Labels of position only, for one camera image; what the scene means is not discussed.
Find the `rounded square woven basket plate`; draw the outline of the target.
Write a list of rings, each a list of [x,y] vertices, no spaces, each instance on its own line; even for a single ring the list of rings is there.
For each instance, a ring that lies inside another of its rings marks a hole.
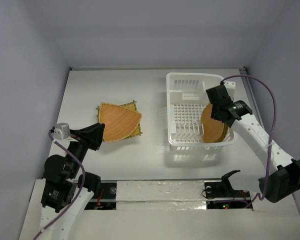
[[[221,135],[224,123],[211,117],[213,105],[209,103],[201,114],[201,124],[203,125],[204,143],[216,143],[215,140]]]

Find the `round woven bamboo plate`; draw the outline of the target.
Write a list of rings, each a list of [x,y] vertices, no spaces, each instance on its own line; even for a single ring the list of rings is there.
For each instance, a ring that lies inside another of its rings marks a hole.
[[[229,130],[229,127],[226,123],[223,124],[223,128],[222,128],[222,132],[221,132],[221,135],[214,141],[215,143],[220,143],[222,142],[227,134],[228,134],[228,130]]]

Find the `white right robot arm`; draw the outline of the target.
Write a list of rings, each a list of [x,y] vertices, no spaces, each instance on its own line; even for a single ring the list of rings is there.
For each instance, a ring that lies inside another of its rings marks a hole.
[[[87,156],[87,167],[106,180],[219,179],[225,196],[239,189],[261,193],[276,202],[280,186],[290,194],[288,181],[300,176],[300,161],[284,152],[245,110],[242,101],[232,108],[240,120],[227,125],[210,119],[208,91],[213,84],[174,80],[166,92],[140,104],[141,136],[105,142]]]

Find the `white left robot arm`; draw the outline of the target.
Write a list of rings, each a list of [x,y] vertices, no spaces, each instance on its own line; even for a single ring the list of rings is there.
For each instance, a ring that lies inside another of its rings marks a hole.
[[[97,122],[81,129],[58,123],[48,131],[52,143],[65,154],[51,155],[44,163],[40,225],[34,239],[72,239],[88,202],[103,195],[100,176],[86,172],[83,161],[88,150],[99,150],[104,130],[105,124]]]

